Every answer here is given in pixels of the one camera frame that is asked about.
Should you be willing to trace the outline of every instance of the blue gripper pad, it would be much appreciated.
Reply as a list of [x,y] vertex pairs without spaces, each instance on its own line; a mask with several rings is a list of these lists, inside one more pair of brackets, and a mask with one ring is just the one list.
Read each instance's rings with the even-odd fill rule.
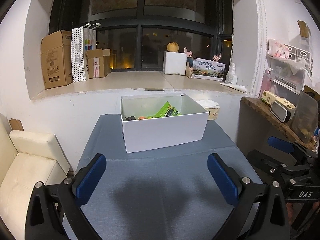
[[207,164],[208,170],[210,171],[224,199],[228,204],[235,207],[238,204],[240,192],[238,192],[238,187],[226,172],[228,166],[226,166],[217,153],[209,155]]
[[268,144],[271,147],[276,148],[276,149],[278,149],[282,152],[288,153],[288,154],[294,152],[293,144],[291,142],[287,142],[287,141],[281,140],[281,139],[273,137],[273,136],[271,136],[268,139]]
[[88,203],[99,180],[101,179],[107,167],[106,157],[102,154],[96,154],[90,163],[79,170],[72,185],[72,192],[75,195],[77,206]]

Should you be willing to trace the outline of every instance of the window sill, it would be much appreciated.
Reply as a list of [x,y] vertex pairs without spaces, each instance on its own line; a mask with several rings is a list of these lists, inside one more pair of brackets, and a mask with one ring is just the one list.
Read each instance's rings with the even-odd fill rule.
[[207,90],[244,95],[244,93],[222,86],[220,83],[220,81],[189,79],[180,75],[165,75],[163,72],[111,72],[105,78],[89,79],[63,87],[43,90],[32,100],[71,93],[121,89],[154,91]]

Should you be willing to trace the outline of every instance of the gray tablecloth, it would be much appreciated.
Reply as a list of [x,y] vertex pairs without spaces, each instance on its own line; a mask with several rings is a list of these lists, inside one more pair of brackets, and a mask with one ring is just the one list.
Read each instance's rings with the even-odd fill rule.
[[[207,169],[213,152],[241,177],[261,183],[215,121],[208,121],[201,141],[127,154],[120,115],[102,115],[77,170],[96,153],[106,156],[107,168],[81,208],[102,239],[211,240],[233,208]],[[243,232],[249,229],[256,208],[255,204]],[[66,218],[63,225],[69,238],[77,239]]]

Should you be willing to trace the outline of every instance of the shopping bag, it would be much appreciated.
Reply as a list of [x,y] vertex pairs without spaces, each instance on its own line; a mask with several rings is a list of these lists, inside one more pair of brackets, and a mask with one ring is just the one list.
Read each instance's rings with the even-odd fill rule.
[[71,37],[71,66],[73,82],[86,81],[89,79],[89,70],[85,53],[87,50],[97,48],[97,32],[95,28],[100,23],[87,23],[80,28],[72,29]]

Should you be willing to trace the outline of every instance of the metal screw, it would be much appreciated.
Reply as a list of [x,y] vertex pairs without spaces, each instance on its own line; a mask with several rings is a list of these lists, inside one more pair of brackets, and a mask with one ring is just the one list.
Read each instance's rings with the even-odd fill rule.
[[277,181],[274,181],[274,182],[272,183],[272,185],[273,185],[274,187],[279,187],[279,186],[280,186],[279,182],[277,182]]
[[243,178],[242,178],[242,182],[243,182],[244,184],[249,184],[249,183],[251,182],[251,180],[250,180],[248,177],[243,177]]
[[40,188],[42,186],[42,182],[41,181],[37,182],[35,186],[36,188]]
[[63,180],[63,183],[64,184],[70,184],[72,182],[72,179],[71,178],[65,178],[64,180]]

